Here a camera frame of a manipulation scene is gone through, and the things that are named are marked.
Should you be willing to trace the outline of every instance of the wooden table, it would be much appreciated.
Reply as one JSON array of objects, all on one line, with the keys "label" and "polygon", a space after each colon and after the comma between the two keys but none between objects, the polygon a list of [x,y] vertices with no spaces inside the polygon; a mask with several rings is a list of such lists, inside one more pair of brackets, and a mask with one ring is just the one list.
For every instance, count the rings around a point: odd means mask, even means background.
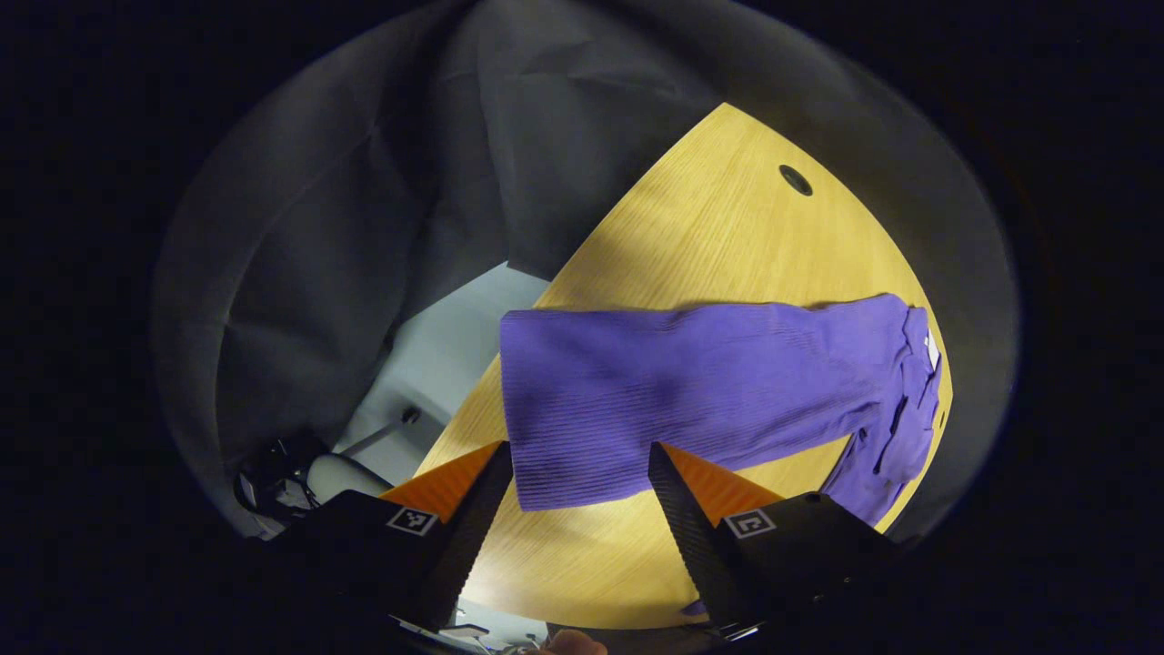
[{"label": "wooden table", "polygon": [[[812,194],[786,181],[781,164],[799,171]],[[534,306],[814,305],[886,291],[930,306],[901,251],[849,188],[787,138],[721,105],[623,197]],[[930,327],[944,355],[932,309]],[[939,397],[931,461],[953,398],[949,362]],[[419,472],[501,439],[506,433],[495,358]],[[783,497],[818,490],[846,442],[740,474]],[[917,482],[878,529],[897,517]],[[532,619],[595,628],[690,622],[679,611],[697,598],[653,492],[526,513],[512,485],[463,596]]]}]

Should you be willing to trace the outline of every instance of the purple sweater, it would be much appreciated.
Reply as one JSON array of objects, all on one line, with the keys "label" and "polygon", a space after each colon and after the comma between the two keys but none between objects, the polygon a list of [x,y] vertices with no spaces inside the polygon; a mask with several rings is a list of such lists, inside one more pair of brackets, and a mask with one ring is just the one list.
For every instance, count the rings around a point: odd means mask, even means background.
[{"label": "purple sweater", "polygon": [[651,487],[651,442],[739,470],[853,434],[821,491],[870,525],[917,477],[934,436],[927,313],[892,294],[809,311],[512,311],[505,423],[521,508]]}]

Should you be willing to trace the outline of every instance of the hand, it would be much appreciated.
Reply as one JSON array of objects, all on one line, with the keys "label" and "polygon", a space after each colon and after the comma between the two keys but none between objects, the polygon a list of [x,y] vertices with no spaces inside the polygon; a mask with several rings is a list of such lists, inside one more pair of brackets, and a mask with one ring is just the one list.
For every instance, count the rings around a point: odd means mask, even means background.
[{"label": "hand", "polygon": [[530,650],[539,655],[608,655],[606,647],[590,639],[584,632],[559,631],[541,650]]}]

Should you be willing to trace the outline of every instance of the white floor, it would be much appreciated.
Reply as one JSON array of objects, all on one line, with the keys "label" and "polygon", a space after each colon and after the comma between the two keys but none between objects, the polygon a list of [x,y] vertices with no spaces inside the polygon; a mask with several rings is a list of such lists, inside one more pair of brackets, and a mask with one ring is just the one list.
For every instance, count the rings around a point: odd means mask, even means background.
[{"label": "white floor", "polygon": [[[473,391],[499,349],[498,327],[505,312],[530,308],[548,282],[501,264],[441,298],[400,326],[392,353],[356,410],[334,451],[342,453],[364,437],[400,420],[409,407],[420,411],[413,425],[400,426],[349,455],[389,483],[411,479],[441,430]],[[546,624],[474,603],[459,603],[457,624],[490,631],[456,641],[485,653],[508,646],[541,643]]]}]

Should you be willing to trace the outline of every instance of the white label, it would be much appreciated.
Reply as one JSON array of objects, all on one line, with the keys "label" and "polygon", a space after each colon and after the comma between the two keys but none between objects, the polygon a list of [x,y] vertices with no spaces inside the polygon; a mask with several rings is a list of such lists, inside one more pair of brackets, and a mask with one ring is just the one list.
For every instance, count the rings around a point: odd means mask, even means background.
[{"label": "white label", "polygon": [[937,371],[938,358],[942,356],[938,355],[938,344],[937,341],[934,340],[934,333],[925,336],[925,350],[930,353],[930,371]]}]

